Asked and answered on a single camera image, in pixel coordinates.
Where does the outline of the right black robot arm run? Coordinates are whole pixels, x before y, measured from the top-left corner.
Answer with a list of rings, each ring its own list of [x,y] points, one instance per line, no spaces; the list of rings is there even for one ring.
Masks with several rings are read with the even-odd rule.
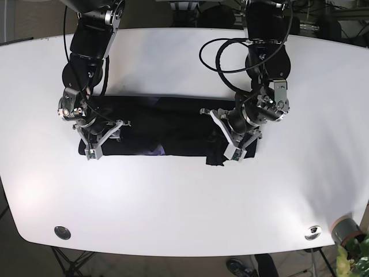
[[[115,139],[129,121],[109,118],[110,108],[99,107],[93,90],[102,83],[100,96],[107,90],[109,51],[119,29],[125,1],[64,1],[66,9],[77,13],[78,24],[69,47],[65,47],[67,64],[63,68],[65,86],[58,103],[58,115],[72,121],[85,145],[87,159],[100,159],[102,146]]]

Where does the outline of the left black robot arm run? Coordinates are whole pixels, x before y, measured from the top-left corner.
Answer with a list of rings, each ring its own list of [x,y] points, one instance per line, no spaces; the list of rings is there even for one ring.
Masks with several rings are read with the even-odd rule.
[[[211,166],[225,161],[241,162],[255,155],[261,139],[261,126],[281,121],[290,111],[287,78],[291,60],[285,43],[291,32],[293,17],[284,20],[284,11],[293,12],[291,1],[242,1],[241,17],[246,38],[222,38],[214,67],[221,81],[235,93],[232,110],[202,108],[218,131],[214,135],[214,151],[206,158]],[[248,49],[244,67],[224,70],[221,56],[227,47],[241,44]]]

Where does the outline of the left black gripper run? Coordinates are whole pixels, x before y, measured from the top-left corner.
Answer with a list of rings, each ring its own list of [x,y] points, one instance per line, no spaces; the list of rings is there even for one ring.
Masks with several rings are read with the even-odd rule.
[[[235,108],[200,109],[220,128],[227,145],[223,157],[241,162],[248,148],[262,138],[261,126],[281,121],[289,112],[286,90],[252,90],[249,95],[236,95]]]

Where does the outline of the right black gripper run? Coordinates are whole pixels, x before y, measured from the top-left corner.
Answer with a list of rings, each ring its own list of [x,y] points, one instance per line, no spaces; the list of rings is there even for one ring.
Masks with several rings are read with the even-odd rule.
[[[121,140],[121,129],[131,127],[131,121],[108,121],[94,118],[89,123],[79,119],[75,123],[75,130],[85,144],[84,154],[88,160],[100,159],[103,156],[102,146],[108,140]]]

